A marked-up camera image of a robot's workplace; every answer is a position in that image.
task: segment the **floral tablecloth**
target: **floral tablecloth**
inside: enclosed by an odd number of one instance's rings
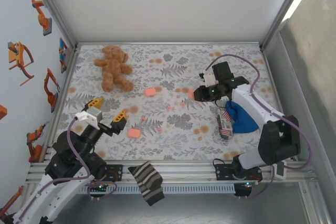
[[[95,59],[103,58],[103,46],[82,46],[57,136],[67,129],[84,104],[94,98],[104,98],[103,123],[109,125],[123,109],[129,116],[120,135],[104,134],[97,143],[96,152],[104,159],[230,159],[257,146],[259,131],[235,134],[231,140],[223,140],[218,132],[215,104],[188,98],[189,90],[202,84],[198,74],[217,56],[230,53],[243,56],[257,66],[261,77],[255,91],[277,108],[270,76],[257,44],[128,44],[121,47],[130,56],[127,63],[133,67],[133,73],[125,77],[134,82],[134,90],[126,93],[115,87],[112,92],[104,92],[101,69],[93,65]],[[244,76],[250,82],[257,76],[253,68],[238,59],[227,57],[218,62],[222,61],[229,62],[235,76]],[[146,97],[146,88],[156,88],[157,95]],[[72,130],[80,134],[85,126],[79,122]],[[141,137],[128,138],[130,128],[141,130]]]

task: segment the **white wall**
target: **white wall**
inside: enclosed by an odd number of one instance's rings
[[[53,0],[78,41],[261,41],[284,0]]]
[[[48,10],[42,7],[47,17]],[[37,20],[37,11],[31,0],[1,0],[0,8],[0,104],[8,109],[8,114],[0,120],[0,207],[17,191],[26,179],[29,168],[29,151],[26,134],[38,129],[53,114],[44,92],[44,78],[50,68],[61,88],[66,72],[61,74],[59,63],[59,38],[62,37],[55,22],[52,33],[46,37]],[[19,68],[9,70],[14,63],[8,63],[7,43],[20,41],[28,47],[34,63],[26,68],[35,76],[26,84]],[[24,54],[25,63],[28,56]],[[56,87],[49,81],[49,89],[55,93]],[[50,124],[37,141],[42,144],[48,135]]]

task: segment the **floral fabric surface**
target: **floral fabric surface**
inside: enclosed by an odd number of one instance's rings
[[[101,88],[101,68],[93,61],[103,58],[101,45],[82,46],[68,90],[66,103],[58,125],[57,136],[67,129],[75,114],[94,98],[104,98],[103,121],[109,125],[122,110],[129,120],[119,135],[103,135],[96,144],[96,152],[104,159],[145,160],[212,160],[230,159],[258,145],[259,130],[248,134],[234,134],[230,140],[220,137],[216,122],[217,107],[213,102],[197,102],[188,97],[189,90],[203,84],[198,76],[209,63],[222,54],[240,55],[257,66],[261,77],[255,91],[271,106],[278,109],[264,57],[257,44],[235,45],[121,45],[129,54],[126,62],[133,73],[124,75],[134,82],[132,92],[115,86],[112,92]],[[257,74],[241,60],[225,57],[235,76],[243,76],[250,83]],[[154,97],[146,97],[146,88],[156,88]],[[73,131],[80,134],[86,124],[79,122]],[[127,137],[128,129],[141,131],[138,139]]]

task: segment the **striped sock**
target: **striped sock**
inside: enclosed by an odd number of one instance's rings
[[[142,197],[148,205],[152,206],[164,198],[161,187],[162,177],[150,163],[146,162],[140,166],[132,166],[128,170],[138,183]]]

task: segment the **blue cloth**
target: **blue cloth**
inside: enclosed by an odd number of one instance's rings
[[[253,118],[247,114],[247,112],[237,103],[227,101],[225,108],[227,113],[231,116],[231,119],[235,121],[232,125],[233,133],[249,133],[256,131],[259,127]]]

